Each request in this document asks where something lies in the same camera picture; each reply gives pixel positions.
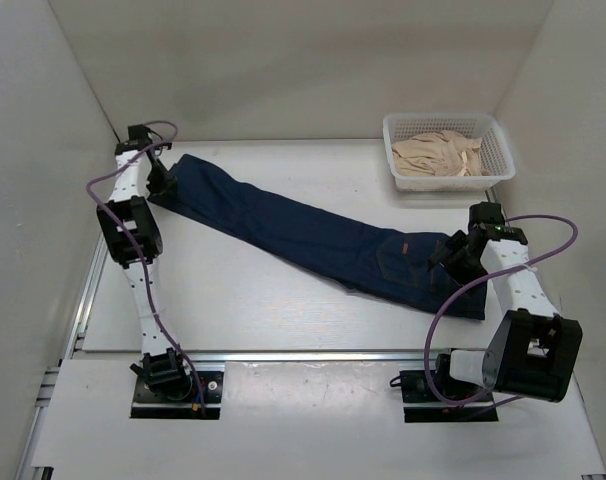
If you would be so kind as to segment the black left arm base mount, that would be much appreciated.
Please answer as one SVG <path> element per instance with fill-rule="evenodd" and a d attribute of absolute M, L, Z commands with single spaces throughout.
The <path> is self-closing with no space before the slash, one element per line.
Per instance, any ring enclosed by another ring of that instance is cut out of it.
<path fill-rule="evenodd" d="M 203 394 L 192 380 L 184 387 L 163 393 L 153 390 L 142 378 L 137 378 L 130 406 L 132 419 L 154 420 L 219 420 L 224 392 L 223 363 L 197 364 Z"/>

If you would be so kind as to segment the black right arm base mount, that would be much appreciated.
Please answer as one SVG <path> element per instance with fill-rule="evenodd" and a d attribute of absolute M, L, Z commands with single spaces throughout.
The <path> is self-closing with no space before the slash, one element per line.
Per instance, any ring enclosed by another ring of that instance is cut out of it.
<path fill-rule="evenodd" d="M 429 389 L 422 370 L 401 370 L 389 381 L 389 387 L 401 393 L 406 424 L 492 423 L 498 413 L 491 393 L 477 402 L 452 406 L 440 401 Z"/>

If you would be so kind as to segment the dark blue denim trousers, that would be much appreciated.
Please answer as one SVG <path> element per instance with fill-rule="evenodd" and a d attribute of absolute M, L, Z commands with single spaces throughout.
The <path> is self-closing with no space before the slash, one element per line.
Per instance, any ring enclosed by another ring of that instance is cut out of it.
<path fill-rule="evenodd" d="M 171 167 L 172 193 L 149 201 L 244 241 L 350 291 L 435 313 L 458 290 L 429 256 L 447 235 L 404 233 L 337 215 L 239 182 L 184 155 Z"/>

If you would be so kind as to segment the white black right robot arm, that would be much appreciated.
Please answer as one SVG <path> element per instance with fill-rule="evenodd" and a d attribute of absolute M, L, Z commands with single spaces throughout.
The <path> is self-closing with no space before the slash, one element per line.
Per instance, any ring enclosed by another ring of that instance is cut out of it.
<path fill-rule="evenodd" d="M 558 403 L 566 395 L 583 338 L 578 321 L 563 317 L 548 300 L 534 270 L 522 230 L 477 225 L 457 231 L 428 260 L 458 284 L 437 310 L 437 324 L 462 295 L 492 282 L 502 320 L 483 349 L 454 349 L 425 371 L 431 393 L 442 403 L 463 406 L 478 400 L 455 399 L 468 385 L 482 394 L 499 392 Z"/>

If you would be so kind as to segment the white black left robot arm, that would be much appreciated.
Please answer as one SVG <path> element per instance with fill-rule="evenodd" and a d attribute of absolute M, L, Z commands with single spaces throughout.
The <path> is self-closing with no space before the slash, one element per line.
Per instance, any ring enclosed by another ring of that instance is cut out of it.
<path fill-rule="evenodd" d="M 169 141 L 153 141 L 150 137 L 119 143 L 115 148 L 116 171 L 89 181 L 86 192 L 96 204 L 110 257 L 122 268 L 133 295 L 142 358 L 131 365 L 131 370 L 151 392 L 179 402 L 194 394 L 194 374 L 161 318 L 156 287 L 163 243 L 140 177 L 143 162 L 148 160 L 147 186 L 154 193 L 174 186 L 175 181 L 158 156 L 170 146 Z"/>

